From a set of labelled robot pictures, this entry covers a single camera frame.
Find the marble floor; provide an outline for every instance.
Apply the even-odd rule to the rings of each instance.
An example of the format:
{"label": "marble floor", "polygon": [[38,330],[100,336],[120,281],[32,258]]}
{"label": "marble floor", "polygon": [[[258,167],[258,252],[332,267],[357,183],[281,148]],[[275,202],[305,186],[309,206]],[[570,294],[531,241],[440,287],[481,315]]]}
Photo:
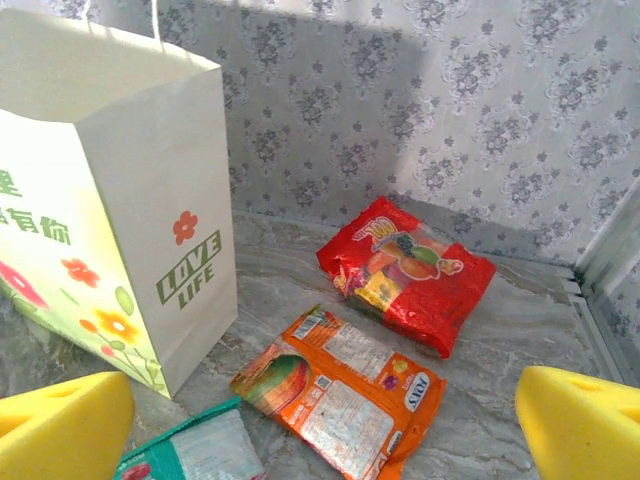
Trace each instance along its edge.
{"label": "marble floor", "polygon": [[[235,215],[240,317],[173,401],[133,384],[137,414],[128,448],[141,445],[231,396],[228,383],[302,312],[317,303],[449,381],[439,414],[407,480],[533,480],[535,466],[513,398],[522,369],[549,365],[603,376],[561,270],[510,259],[498,265],[485,297],[463,327],[452,357],[438,360],[345,307],[317,266],[330,229]],[[0,396],[112,369],[43,330],[0,299]],[[249,434],[270,478],[342,478],[311,449],[249,406]]]}

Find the yellow foam block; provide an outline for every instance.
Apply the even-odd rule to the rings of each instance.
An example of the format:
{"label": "yellow foam block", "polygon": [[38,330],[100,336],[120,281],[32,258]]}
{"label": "yellow foam block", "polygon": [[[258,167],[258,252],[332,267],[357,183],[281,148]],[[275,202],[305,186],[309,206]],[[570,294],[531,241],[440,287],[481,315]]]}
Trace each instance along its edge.
{"label": "yellow foam block", "polygon": [[543,480],[640,479],[640,389],[527,367],[516,412]]}
{"label": "yellow foam block", "polygon": [[0,479],[111,480],[133,422],[123,373],[0,400]]}

